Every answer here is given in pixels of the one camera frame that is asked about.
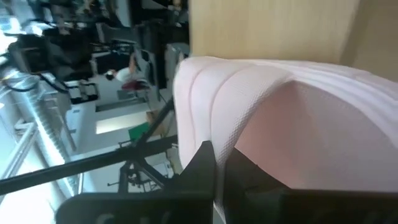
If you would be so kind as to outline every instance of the green mat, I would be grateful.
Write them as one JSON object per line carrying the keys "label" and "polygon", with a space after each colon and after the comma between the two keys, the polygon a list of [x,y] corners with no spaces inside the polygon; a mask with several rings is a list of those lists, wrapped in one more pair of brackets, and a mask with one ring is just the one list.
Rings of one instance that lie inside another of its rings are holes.
{"label": "green mat", "polygon": [[130,141],[135,141],[136,139],[139,139],[139,137],[142,134],[144,134],[144,132],[148,131],[148,129],[149,129],[148,122],[145,122],[143,124],[140,124],[138,126],[129,129]]}

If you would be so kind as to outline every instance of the white shirt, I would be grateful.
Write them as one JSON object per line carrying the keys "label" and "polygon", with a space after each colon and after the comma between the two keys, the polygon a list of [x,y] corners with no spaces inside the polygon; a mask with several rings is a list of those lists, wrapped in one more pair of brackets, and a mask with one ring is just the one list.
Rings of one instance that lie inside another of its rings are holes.
{"label": "white shirt", "polygon": [[145,79],[145,76],[142,74],[142,72],[138,70],[136,70],[133,73],[130,73],[130,69],[127,67],[120,69],[118,73],[115,75],[115,78],[121,81],[122,83],[127,83],[133,80]]}

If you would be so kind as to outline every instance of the wooden surface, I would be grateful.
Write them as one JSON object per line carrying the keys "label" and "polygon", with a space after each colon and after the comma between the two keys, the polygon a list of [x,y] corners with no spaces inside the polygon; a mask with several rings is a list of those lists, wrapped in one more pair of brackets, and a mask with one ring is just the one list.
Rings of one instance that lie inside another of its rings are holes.
{"label": "wooden surface", "polygon": [[377,0],[349,65],[398,82],[398,0]]}
{"label": "wooden surface", "polygon": [[360,1],[191,0],[192,55],[340,63]]}

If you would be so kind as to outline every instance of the black metal bar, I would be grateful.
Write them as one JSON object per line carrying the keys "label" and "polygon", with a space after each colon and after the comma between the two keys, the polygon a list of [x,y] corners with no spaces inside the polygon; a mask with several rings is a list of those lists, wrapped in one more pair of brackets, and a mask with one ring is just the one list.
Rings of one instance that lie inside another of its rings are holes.
{"label": "black metal bar", "polygon": [[119,169],[119,187],[118,193],[119,194],[126,194],[129,192],[129,177],[128,172],[129,166],[122,166]]}
{"label": "black metal bar", "polygon": [[[175,142],[176,136],[149,142],[149,146],[170,145]],[[0,195],[8,194],[18,190],[26,189],[36,185],[58,180],[71,175],[80,174],[93,169],[109,166],[118,162],[135,157],[147,157],[164,152],[168,147],[150,148],[144,145],[143,151],[139,153],[134,146],[122,147],[113,152],[107,152],[86,159],[69,162],[64,165],[53,166],[28,174],[22,174],[8,179],[0,180]]]}
{"label": "black metal bar", "polygon": [[[162,108],[160,111],[159,115],[156,117],[155,121],[151,124],[149,127],[148,131],[146,131],[136,142],[135,146],[139,148],[140,150],[138,151],[139,156],[133,158],[133,159],[143,159],[145,161],[145,145],[148,144],[147,141],[148,139],[153,135],[153,133],[156,131],[157,127],[163,122],[165,117],[168,115],[170,111],[174,109],[174,102],[173,99],[170,99],[166,105]],[[126,163],[120,167],[119,169],[119,188],[118,188],[118,193],[128,193],[128,188],[129,188],[129,182],[128,182],[128,177],[127,177],[127,171],[129,170],[130,166],[132,164],[132,161],[126,161]]]}
{"label": "black metal bar", "polygon": [[128,158],[129,153],[131,153],[131,151],[126,149],[108,152],[98,156],[69,162],[64,165],[53,166],[48,169],[0,180],[0,195],[122,162]]}
{"label": "black metal bar", "polygon": [[[177,135],[162,138],[156,141],[147,142],[146,144],[143,145],[143,148],[141,149],[141,156],[147,157],[165,152],[166,150],[170,149],[172,143],[176,142],[177,142]],[[137,167],[137,164],[134,161],[132,161],[132,163],[134,167]],[[119,184],[118,193],[120,194],[126,194],[129,192],[129,184],[127,176],[129,168],[130,167],[127,165],[120,167],[119,182],[118,182]]]}
{"label": "black metal bar", "polygon": [[145,159],[139,159],[134,161],[134,168],[137,168],[145,173],[145,175],[147,175],[160,188],[164,188],[164,185],[169,181],[168,178],[164,177],[155,168],[149,165],[147,161],[145,161]]}

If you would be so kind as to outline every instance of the person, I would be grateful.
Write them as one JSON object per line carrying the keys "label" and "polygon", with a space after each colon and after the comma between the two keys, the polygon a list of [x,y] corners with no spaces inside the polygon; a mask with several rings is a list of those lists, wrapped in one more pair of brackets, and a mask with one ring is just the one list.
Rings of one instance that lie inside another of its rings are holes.
{"label": "person", "polygon": [[137,66],[135,53],[130,55],[129,66],[118,71],[110,69],[105,78],[109,81],[118,80],[123,83],[123,90],[143,90],[150,88],[141,69]]}

